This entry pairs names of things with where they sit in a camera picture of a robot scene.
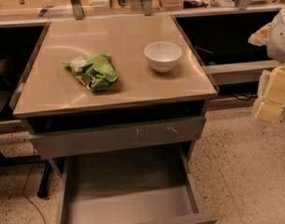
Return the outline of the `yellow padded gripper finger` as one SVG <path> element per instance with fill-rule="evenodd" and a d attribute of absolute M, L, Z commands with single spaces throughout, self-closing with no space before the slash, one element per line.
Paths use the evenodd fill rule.
<path fill-rule="evenodd" d="M 268 34 L 270 30 L 271 23 L 267 23 L 254 34 L 252 34 L 248 42 L 254 46 L 266 46 L 268 43 Z"/>
<path fill-rule="evenodd" d="M 285 108 L 285 64 L 272 71 L 263 70 L 258 98 L 254 103 L 254 118 L 274 121 Z"/>

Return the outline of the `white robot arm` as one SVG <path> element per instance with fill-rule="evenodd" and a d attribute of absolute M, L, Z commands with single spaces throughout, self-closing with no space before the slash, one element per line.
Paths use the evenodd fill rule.
<path fill-rule="evenodd" d="M 254 118 L 271 122 L 285 108 L 285 6 L 271 22 L 252 34 L 248 42 L 255 46 L 266 46 L 268 57 L 279 63 L 279 67 L 271 72 L 262 72 L 258 98 L 253 106 Z"/>

